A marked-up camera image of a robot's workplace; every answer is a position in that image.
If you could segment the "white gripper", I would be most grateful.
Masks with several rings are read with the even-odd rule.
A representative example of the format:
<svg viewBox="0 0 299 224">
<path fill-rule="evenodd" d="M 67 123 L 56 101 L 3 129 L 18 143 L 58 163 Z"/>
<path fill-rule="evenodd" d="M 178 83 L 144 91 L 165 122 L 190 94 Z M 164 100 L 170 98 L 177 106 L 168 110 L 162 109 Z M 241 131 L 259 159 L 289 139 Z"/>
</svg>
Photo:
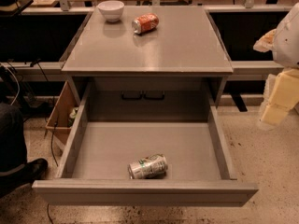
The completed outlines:
<svg viewBox="0 0 299 224">
<path fill-rule="evenodd" d="M 253 45 L 259 52 L 272 50 L 273 59 L 284 67 L 299 67 L 299 3 L 279 23 L 277 29 L 264 34 Z M 276 128 L 299 103 L 299 70 L 284 69 L 270 74 L 265 82 L 258 127 Z"/>
</svg>

